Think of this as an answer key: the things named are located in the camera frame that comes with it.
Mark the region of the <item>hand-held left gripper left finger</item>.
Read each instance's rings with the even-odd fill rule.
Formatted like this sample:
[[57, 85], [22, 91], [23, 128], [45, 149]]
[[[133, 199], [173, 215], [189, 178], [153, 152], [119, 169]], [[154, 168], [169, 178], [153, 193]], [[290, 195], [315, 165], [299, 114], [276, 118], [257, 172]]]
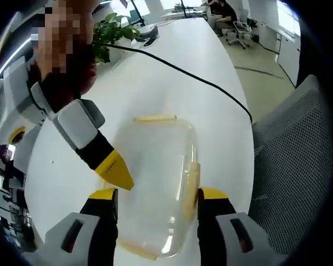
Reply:
[[80, 212], [46, 233], [44, 250], [53, 265], [113, 265], [118, 238], [118, 190], [97, 190]]

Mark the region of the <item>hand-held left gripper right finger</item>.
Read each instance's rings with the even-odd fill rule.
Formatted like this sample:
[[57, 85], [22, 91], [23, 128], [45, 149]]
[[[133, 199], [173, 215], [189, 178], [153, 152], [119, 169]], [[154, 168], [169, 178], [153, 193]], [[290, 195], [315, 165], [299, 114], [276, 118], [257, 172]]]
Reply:
[[201, 265], [269, 265], [266, 232], [225, 193], [198, 189], [197, 217]]

